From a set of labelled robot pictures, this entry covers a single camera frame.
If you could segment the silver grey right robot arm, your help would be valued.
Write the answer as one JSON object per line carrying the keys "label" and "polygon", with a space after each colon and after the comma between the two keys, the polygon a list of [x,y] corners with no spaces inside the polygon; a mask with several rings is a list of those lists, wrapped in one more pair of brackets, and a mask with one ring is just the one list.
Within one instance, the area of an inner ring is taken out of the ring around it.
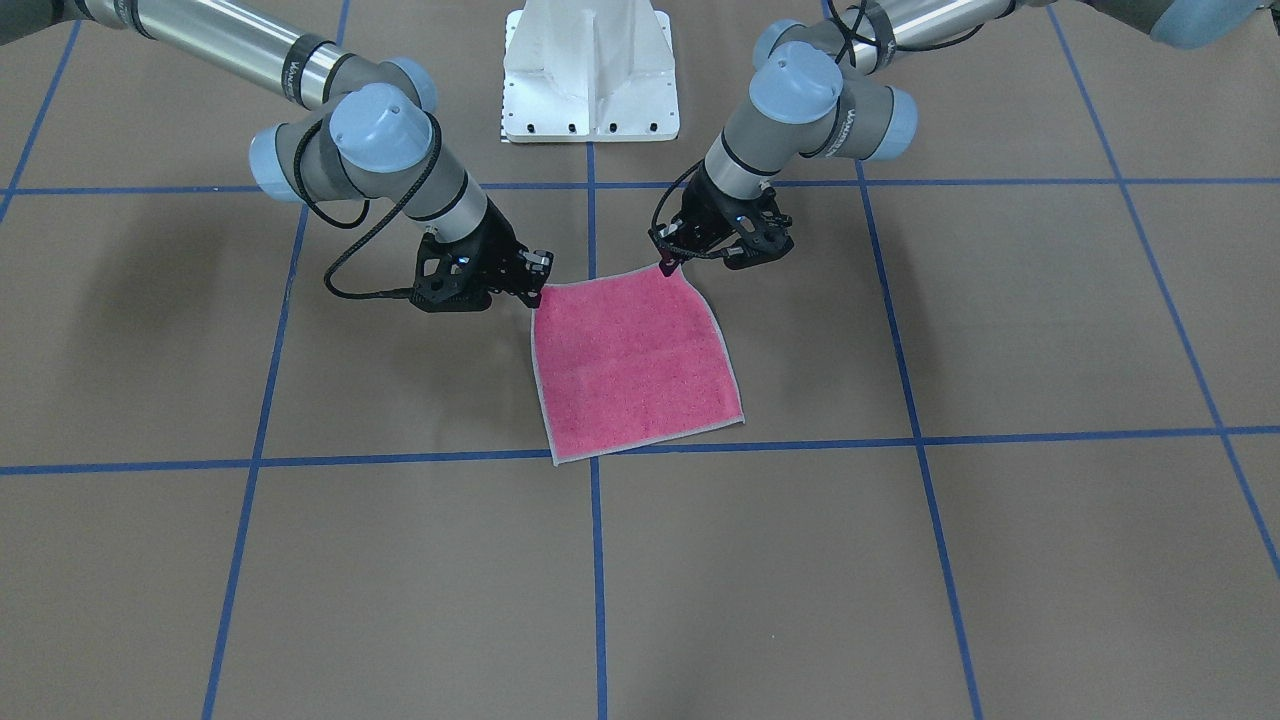
{"label": "silver grey right robot arm", "polygon": [[[3,42],[87,20],[168,44],[307,110],[259,132],[250,169],[265,195],[319,213],[378,199],[390,210],[326,269],[337,297],[404,300],[425,313],[475,313],[507,293],[540,305],[554,256],[531,250],[445,147],[436,86],[416,61],[380,63],[237,1],[5,1]],[[357,293],[337,270],[397,217],[422,229],[407,287]]]}

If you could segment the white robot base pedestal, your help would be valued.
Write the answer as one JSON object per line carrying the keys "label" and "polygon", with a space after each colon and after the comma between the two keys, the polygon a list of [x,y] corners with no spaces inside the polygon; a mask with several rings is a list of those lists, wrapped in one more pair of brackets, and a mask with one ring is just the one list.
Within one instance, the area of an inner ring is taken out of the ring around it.
{"label": "white robot base pedestal", "polygon": [[504,22],[500,137],[663,142],[681,117],[672,22],[649,1],[526,1]]}

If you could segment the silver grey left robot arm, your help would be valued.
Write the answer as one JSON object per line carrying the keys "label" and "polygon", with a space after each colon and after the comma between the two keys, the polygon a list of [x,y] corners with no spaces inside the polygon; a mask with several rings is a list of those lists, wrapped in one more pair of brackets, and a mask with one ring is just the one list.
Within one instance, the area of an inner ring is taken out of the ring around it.
{"label": "silver grey left robot arm", "polygon": [[741,270],[794,249],[773,178],[795,158],[882,161],[913,142],[919,111],[874,74],[901,56],[942,51],[1021,9],[1019,1],[827,3],[823,20],[771,24],[751,53],[748,95],[705,156],[678,179],[680,208],[653,217],[663,275],[694,259]]}

